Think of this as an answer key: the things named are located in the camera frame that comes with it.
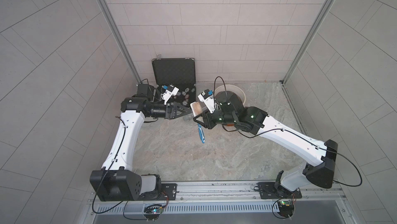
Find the right circuit board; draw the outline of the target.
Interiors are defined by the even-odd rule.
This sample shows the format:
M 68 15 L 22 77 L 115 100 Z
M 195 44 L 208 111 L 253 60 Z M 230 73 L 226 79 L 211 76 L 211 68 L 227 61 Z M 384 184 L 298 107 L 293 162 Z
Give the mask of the right circuit board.
M 295 212 L 295 204 L 292 201 L 278 201 L 278 215 L 282 219 L 292 218 Z

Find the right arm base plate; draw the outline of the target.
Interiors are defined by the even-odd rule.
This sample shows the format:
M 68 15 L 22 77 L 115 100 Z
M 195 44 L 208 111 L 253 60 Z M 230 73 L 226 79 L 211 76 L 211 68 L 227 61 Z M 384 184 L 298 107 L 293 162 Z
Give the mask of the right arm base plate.
M 282 186 L 275 186 L 275 182 L 259 182 L 254 187 L 254 190 L 259 192 L 261 199 L 287 199 L 294 197 L 301 199 L 302 194 L 299 189 L 294 192 L 284 189 Z

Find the black poker chip case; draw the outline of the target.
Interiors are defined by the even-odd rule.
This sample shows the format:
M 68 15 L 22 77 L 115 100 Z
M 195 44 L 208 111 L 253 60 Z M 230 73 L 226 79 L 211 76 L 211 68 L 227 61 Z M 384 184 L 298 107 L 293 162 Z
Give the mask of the black poker chip case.
M 156 58 L 152 60 L 157 90 L 165 93 L 165 86 L 178 88 L 175 96 L 168 102 L 177 102 L 184 107 L 190 107 L 196 101 L 196 75 L 194 58 Z

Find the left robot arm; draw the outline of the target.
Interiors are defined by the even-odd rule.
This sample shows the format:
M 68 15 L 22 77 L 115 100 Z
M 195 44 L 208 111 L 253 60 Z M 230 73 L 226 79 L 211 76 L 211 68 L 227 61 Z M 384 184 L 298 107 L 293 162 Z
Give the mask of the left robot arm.
M 100 170 L 91 173 L 90 183 L 96 198 L 107 201 L 157 200 L 162 196 L 159 175 L 138 175 L 133 172 L 133 155 L 139 132 L 145 119 L 176 119 L 192 111 L 169 99 L 178 94 L 174 85 L 164 87 L 158 93 L 149 84 L 139 84 L 137 94 L 125 98 L 117 117 L 120 125 Z

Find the white ceramic pot with soil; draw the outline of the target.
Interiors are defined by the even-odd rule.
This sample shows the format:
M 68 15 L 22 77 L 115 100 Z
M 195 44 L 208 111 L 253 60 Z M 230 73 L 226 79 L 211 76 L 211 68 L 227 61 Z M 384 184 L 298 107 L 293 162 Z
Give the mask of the white ceramic pot with soil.
M 235 85 L 230 85 L 230 84 L 226 84 L 225 85 L 226 90 L 235 93 L 241 100 L 242 104 L 245 105 L 246 103 L 246 94 L 245 92 L 238 86 Z M 225 87 L 219 86 L 215 89 L 214 91 L 214 96 L 216 97 L 216 95 L 220 92 L 223 92 L 225 90 Z

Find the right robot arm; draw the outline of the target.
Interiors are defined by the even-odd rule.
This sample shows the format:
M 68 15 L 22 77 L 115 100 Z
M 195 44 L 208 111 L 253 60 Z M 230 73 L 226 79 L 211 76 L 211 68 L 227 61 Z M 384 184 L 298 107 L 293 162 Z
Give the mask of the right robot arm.
M 334 182 L 338 144 L 333 140 L 315 140 L 295 131 L 257 107 L 245 107 L 241 99 L 231 91 L 205 90 L 199 101 L 191 103 L 193 120 L 200 130 L 213 129 L 216 125 L 232 125 L 237 131 L 251 134 L 251 138 L 269 139 L 296 155 L 304 163 L 280 171 L 271 193 L 288 197 L 295 190 L 309 184 L 330 189 Z

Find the left circuit board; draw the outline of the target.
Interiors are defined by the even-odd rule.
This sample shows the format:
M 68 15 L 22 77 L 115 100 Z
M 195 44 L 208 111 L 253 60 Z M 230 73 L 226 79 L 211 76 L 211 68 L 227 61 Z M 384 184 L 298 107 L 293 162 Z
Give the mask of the left circuit board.
M 163 213 L 164 209 L 165 206 L 163 206 L 162 204 L 152 204 L 144 209 L 143 215 L 147 219 L 147 221 L 155 221 Z

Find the circuit board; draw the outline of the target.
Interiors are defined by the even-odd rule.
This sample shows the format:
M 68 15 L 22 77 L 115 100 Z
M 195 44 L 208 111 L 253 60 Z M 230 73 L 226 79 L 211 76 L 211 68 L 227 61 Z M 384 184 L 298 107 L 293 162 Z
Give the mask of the circuit board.
M 282 219 L 292 218 L 295 212 L 295 204 L 292 201 L 278 201 L 278 215 Z
M 162 204 L 152 204 L 144 209 L 143 215 L 147 219 L 147 221 L 155 221 L 163 213 L 164 209 L 165 206 L 163 206 Z

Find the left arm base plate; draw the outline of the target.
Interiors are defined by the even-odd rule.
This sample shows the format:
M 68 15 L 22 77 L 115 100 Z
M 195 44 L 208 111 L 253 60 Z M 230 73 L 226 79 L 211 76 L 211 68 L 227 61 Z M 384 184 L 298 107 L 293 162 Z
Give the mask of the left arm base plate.
M 161 184 L 161 188 L 157 186 L 154 191 L 143 193 L 138 197 L 138 201 L 173 201 L 176 199 L 177 184 Z

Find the aluminium front rail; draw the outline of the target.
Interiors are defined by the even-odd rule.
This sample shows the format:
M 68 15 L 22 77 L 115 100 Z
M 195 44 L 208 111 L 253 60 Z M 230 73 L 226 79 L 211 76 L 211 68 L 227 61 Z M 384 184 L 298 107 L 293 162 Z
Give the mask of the aluminium front rail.
M 149 200 L 148 196 L 138 201 L 124 201 L 118 207 L 128 205 L 151 204 L 188 204 L 188 203 L 223 203 L 237 202 L 275 202 L 281 196 L 273 193 L 273 181 L 165 181 L 162 186 L 170 199 L 164 195 Z M 297 189 L 285 200 L 297 201 L 345 201 L 347 197 L 339 184 L 333 184 L 330 189 L 319 188 L 314 185 Z

